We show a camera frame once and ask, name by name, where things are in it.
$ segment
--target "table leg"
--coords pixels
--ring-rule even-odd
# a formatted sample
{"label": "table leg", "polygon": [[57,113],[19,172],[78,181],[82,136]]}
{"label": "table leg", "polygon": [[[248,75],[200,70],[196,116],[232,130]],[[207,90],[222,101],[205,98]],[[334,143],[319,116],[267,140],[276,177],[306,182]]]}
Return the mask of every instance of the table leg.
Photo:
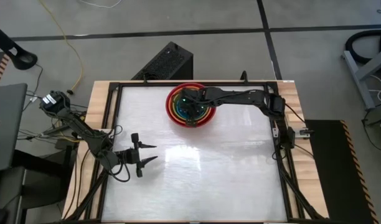
{"label": "table leg", "polygon": [[13,167],[23,166],[25,169],[34,170],[48,175],[65,177],[67,170],[61,164],[51,162],[26,152],[15,150],[12,160]]}

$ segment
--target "yellow cable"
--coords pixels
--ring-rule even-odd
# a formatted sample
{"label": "yellow cable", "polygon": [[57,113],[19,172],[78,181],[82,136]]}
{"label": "yellow cable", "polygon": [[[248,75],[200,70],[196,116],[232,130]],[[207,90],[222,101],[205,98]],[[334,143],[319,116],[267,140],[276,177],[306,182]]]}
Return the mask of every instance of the yellow cable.
{"label": "yellow cable", "polygon": [[39,0],[39,2],[41,3],[42,7],[44,7],[44,9],[49,13],[49,15],[51,16],[51,18],[54,20],[54,22],[56,23],[56,25],[58,26],[58,28],[60,29],[62,35],[63,35],[63,38],[65,39],[65,42],[66,44],[73,49],[73,51],[76,53],[77,55],[77,58],[78,60],[80,61],[80,67],[81,67],[81,71],[80,71],[80,76],[79,78],[77,79],[77,81],[74,83],[74,85],[72,86],[72,88],[70,90],[74,90],[76,88],[76,86],[78,85],[78,83],[80,82],[80,80],[83,78],[83,71],[84,71],[84,66],[83,66],[83,62],[78,54],[78,52],[76,51],[76,49],[67,41],[67,38],[66,38],[66,34],[64,32],[64,30],[61,28],[61,26],[59,25],[58,21],[56,20],[55,16],[52,14],[52,12],[47,8],[47,6],[44,4],[44,1],[43,0]]}
{"label": "yellow cable", "polygon": [[[59,120],[58,120],[58,123],[57,123],[56,126],[57,126],[57,127],[60,126],[60,121],[59,121]],[[64,136],[64,134],[63,134],[61,131],[59,131],[59,132],[60,132],[60,134],[62,135],[62,136],[59,136],[60,138],[66,139],[66,140],[71,141],[71,142],[80,142],[80,140],[72,140],[72,139],[70,139],[70,138],[66,138],[66,137]]]}

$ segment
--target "red bowl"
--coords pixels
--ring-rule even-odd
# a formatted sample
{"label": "red bowl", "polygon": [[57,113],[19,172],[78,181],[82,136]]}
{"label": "red bowl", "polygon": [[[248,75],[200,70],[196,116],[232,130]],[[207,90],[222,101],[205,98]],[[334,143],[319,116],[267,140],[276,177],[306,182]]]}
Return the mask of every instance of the red bowl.
{"label": "red bowl", "polygon": [[199,84],[199,83],[183,83],[177,87],[175,87],[174,89],[171,90],[170,94],[168,94],[167,96],[167,100],[166,100],[166,111],[167,111],[167,114],[168,114],[168,117],[170,117],[170,119],[175,122],[176,124],[182,126],[182,127],[186,127],[186,128],[197,128],[197,127],[200,127],[200,126],[203,126],[205,125],[206,123],[208,123],[214,116],[215,114],[215,108],[208,108],[207,111],[205,112],[205,114],[203,114],[203,116],[201,116],[198,120],[197,120],[197,124],[196,124],[196,127],[189,127],[189,126],[186,126],[186,121],[184,118],[180,117],[176,110],[175,110],[175,104],[174,104],[174,97],[176,94],[178,94],[183,88],[191,88],[191,89],[195,89],[195,90],[200,90],[201,88],[204,88],[205,86]]}

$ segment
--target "wooden table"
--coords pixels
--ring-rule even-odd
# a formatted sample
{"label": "wooden table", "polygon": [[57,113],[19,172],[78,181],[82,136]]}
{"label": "wooden table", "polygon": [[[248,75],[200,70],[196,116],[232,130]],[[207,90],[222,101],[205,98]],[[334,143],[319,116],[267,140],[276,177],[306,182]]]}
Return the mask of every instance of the wooden table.
{"label": "wooden table", "polygon": [[[87,117],[85,119],[85,122],[93,129],[100,129],[102,127],[103,115],[105,112],[106,99],[108,96],[108,87],[110,82],[141,83],[142,81],[97,81],[95,82],[92,93],[91,93],[90,102],[88,104]],[[150,82],[166,82],[166,81],[154,80]],[[170,82],[186,82],[186,81],[185,80],[181,80],[181,81],[170,80]],[[242,81],[241,80],[214,80],[214,81],[201,80],[200,82],[239,82],[241,83]],[[250,80],[249,82],[268,82],[268,81]],[[301,105],[300,105],[300,101],[298,98],[297,89],[296,89],[296,85],[294,81],[269,81],[269,82],[277,82],[279,94],[284,99],[286,99],[286,103],[290,107],[292,107],[292,109],[294,109],[295,112],[297,112],[297,114],[300,115],[300,117],[303,118],[303,112],[301,110]],[[116,100],[116,93],[114,92],[112,97],[110,113],[109,113],[110,117],[108,118],[108,127],[111,126],[111,122],[113,120],[112,115],[115,108],[115,100]],[[304,123],[300,121],[297,118],[297,116],[295,116],[293,112],[289,110],[288,108],[286,108],[285,114],[286,114],[286,119],[288,121],[288,125],[291,126],[292,128],[305,127]],[[296,144],[307,149],[309,152],[313,153],[309,140],[297,139]],[[78,185],[80,181],[79,179],[80,164],[82,163],[82,160],[84,158],[84,155],[87,149],[88,149],[88,146],[86,142],[82,141],[78,147],[77,169],[73,170],[72,179],[70,181],[70,186],[67,193],[66,203],[63,210],[63,215],[66,214],[73,198],[74,183],[75,183],[74,172],[77,172],[77,189],[75,192],[73,205],[68,211],[67,216],[70,216],[70,214],[72,214],[72,212],[77,207],[76,204],[78,199],[77,198]],[[297,176],[300,191],[302,191],[302,193],[307,198],[309,203],[317,210],[318,213],[320,213],[324,217],[328,217],[326,203],[323,197],[321,183],[319,181],[318,171],[316,169],[314,159],[307,153],[298,149],[297,147],[292,149],[292,155],[293,155],[294,167],[296,170],[296,176]],[[95,160],[93,156],[89,154],[84,160],[79,203],[83,200],[84,196],[86,196],[86,194],[88,193],[90,189],[94,161]],[[296,218],[298,217],[298,209],[296,206],[296,200],[295,200],[293,192],[290,189],[288,189],[288,192],[289,192],[293,217]],[[99,196],[100,196],[100,191],[98,191],[94,196],[92,212],[90,216],[91,218],[96,218],[96,211],[98,207],[97,205],[98,205]]]}

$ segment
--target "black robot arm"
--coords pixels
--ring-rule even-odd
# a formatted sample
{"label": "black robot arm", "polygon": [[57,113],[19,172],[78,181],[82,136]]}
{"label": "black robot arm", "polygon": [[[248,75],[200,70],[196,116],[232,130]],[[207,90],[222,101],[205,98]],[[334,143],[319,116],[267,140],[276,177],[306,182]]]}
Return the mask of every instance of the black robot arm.
{"label": "black robot arm", "polygon": [[179,106],[188,115],[186,124],[196,126],[198,110],[203,107],[217,107],[222,104],[253,105],[269,118],[275,120],[280,135],[280,144],[294,148],[295,133],[287,127],[285,121],[285,99],[279,95],[262,90],[223,91],[217,87],[206,87],[201,90],[184,88],[180,92]]}
{"label": "black robot arm", "polygon": [[62,120],[73,129],[81,138],[87,142],[90,152],[96,160],[108,171],[116,166],[125,164],[136,164],[136,174],[142,177],[142,168],[157,157],[140,159],[139,148],[155,147],[143,144],[139,141],[137,133],[131,135],[134,148],[124,151],[113,152],[113,142],[108,133],[90,128],[79,115],[70,109],[70,99],[61,91],[51,91],[40,103],[40,108],[51,118]]}

